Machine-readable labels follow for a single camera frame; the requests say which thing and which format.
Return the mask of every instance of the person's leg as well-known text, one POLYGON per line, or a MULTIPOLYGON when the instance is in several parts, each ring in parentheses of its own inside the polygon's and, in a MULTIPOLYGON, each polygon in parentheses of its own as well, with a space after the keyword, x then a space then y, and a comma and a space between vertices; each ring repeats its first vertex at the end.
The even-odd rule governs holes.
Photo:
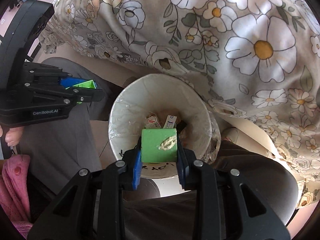
MULTIPOLYGON (((222 141, 214 168, 236 168, 273 208, 284 224, 297 202, 294 177, 279 163, 222 141)), ((191 239, 196 192, 124 204, 126 239, 191 239)))
POLYGON ((122 88, 64 58, 49 58, 43 63, 62 67, 74 77, 93 79, 105 92, 105 98, 100 102, 75 106, 68 119, 25 127, 20 148, 22 154, 31 156, 29 170, 50 190, 58 193, 81 168, 88 168, 91 172, 102 169, 90 120, 101 116, 108 118, 122 88))

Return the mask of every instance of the trash bin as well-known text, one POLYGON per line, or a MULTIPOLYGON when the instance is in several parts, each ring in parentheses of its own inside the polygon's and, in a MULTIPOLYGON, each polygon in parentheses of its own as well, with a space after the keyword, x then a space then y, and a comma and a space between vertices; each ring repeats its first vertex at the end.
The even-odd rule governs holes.
MULTIPOLYGON (((109 117, 109 142, 117 160, 133 149, 150 113, 178 109, 189 126, 185 148, 206 162, 216 158, 220 132, 211 112, 185 82, 164 74, 144 76, 126 87, 113 104, 109 117)), ((141 177, 164 179, 177 175, 175 163, 144 163, 141 177)))

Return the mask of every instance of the pink cloth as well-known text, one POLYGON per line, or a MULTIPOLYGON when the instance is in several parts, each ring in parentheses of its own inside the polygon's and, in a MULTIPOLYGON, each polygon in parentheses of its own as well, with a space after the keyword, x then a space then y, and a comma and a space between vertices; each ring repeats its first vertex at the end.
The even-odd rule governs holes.
POLYGON ((28 155, 13 155, 0 176, 0 204, 17 230, 26 238, 32 224, 27 192, 28 155))

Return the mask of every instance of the floral tablecloth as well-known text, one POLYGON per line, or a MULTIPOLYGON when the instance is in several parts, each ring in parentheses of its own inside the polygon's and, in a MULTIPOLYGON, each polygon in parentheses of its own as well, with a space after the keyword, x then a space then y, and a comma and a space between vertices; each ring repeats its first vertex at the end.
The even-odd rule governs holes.
POLYGON ((319 200, 320 26, 304 0, 54 0, 40 40, 181 78, 211 110, 245 118, 319 200))

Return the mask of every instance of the screw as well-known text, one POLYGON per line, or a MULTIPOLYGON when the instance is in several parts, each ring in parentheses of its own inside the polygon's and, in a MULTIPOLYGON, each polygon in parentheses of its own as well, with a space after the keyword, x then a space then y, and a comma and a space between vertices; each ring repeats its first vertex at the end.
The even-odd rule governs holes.
POLYGON ((203 162, 201 160, 195 160, 193 162, 193 165, 196 167, 202 167, 203 166, 203 162))
POLYGON ((231 169, 230 173, 233 176, 239 176, 240 175, 240 171, 237 170, 237 169, 231 169))
POLYGON ((87 175, 88 174, 88 170, 87 169, 82 169, 82 170, 79 170, 79 175, 80 176, 85 176, 85 175, 87 175))
POLYGON ((125 166, 125 162, 124 161, 117 161, 116 162, 116 166, 119 167, 119 168, 123 167, 123 166, 125 166))

